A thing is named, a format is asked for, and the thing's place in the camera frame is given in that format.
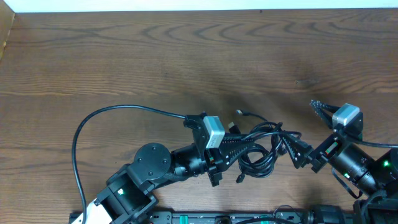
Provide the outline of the black USB cable dark plug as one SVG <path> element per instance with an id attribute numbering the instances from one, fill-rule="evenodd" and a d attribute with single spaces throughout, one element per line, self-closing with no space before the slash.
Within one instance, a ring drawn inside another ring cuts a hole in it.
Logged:
<path id="1" fill-rule="evenodd" d="M 241 174 L 238 175 L 236 183 L 240 184 L 243 182 L 246 176 L 253 178 L 266 178 L 270 176 L 274 170 L 275 162 L 282 148 L 283 143 L 278 147 L 274 147 L 271 144 L 271 148 L 269 150 L 264 146 L 255 143 L 252 148 L 248 149 L 238 159 Z"/>

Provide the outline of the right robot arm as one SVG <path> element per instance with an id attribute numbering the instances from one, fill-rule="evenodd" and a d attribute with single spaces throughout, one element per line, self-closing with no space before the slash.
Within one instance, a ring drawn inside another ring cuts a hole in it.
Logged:
<path id="1" fill-rule="evenodd" d="M 326 164 L 355 198 L 353 223 L 397 223 L 397 145 L 363 140 L 363 112 L 348 103 L 332 106 L 310 103 L 333 132 L 318 147 L 298 134 L 283 134 L 295 168 L 310 164 L 319 172 Z"/>

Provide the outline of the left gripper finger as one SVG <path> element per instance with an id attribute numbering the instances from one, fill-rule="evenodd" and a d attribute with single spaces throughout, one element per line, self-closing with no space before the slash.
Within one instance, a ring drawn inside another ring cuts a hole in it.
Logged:
<path id="1" fill-rule="evenodd" d="M 223 142 L 233 142 L 233 141 L 254 141 L 254 136 L 251 134 L 233 134 L 226 133 L 223 137 Z"/>
<path id="2" fill-rule="evenodd" d="M 226 142 L 220 145 L 220 153 L 225 164 L 231 165 L 253 145 L 254 141 Z"/>

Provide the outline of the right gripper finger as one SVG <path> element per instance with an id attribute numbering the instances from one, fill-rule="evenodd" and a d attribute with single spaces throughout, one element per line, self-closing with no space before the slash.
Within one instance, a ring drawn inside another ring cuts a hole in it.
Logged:
<path id="1" fill-rule="evenodd" d="M 318 100 L 311 100 L 310 106 L 312 107 L 314 112 L 321 118 L 321 120 L 328 126 L 328 128 L 333 129 L 332 116 L 328 113 L 334 114 L 339 110 L 340 107 L 328 105 Z"/>
<path id="2" fill-rule="evenodd" d="M 283 134 L 282 141 L 296 169 L 305 167 L 312 160 L 311 153 L 314 148 L 306 142 L 294 137 L 291 134 Z"/>

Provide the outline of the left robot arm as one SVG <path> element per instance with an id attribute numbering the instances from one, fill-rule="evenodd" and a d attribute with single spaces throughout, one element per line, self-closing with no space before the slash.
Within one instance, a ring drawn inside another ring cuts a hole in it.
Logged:
<path id="1" fill-rule="evenodd" d="M 141 223 L 159 202 L 155 189 L 202 174 L 215 187 L 222 173 L 255 146 L 243 134 L 227 133 L 216 116 L 187 115 L 183 124 L 192 130 L 191 145 L 174 151 L 155 142 L 142 146 L 74 222 Z"/>

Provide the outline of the black USB cable gold plug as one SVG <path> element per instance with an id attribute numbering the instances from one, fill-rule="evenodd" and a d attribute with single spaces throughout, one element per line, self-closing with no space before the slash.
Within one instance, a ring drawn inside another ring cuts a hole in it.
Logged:
<path id="1" fill-rule="evenodd" d="M 271 144 L 274 147 L 278 147 L 283 143 L 282 138 L 284 136 L 292 136 L 297 139 L 302 137 L 302 133 L 298 131 L 286 131 L 282 129 L 283 123 L 275 123 L 268 121 L 263 116 L 248 112 L 245 110 L 236 110 L 236 113 L 240 116 L 252 116 L 258 118 L 261 122 L 256 124 L 248 133 L 242 133 L 238 126 L 234 123 L 228 125 L 228 131 L 230 134 L 242 135 L 242 140 L 257 141 L 265 137 L 271 138 Z"/>

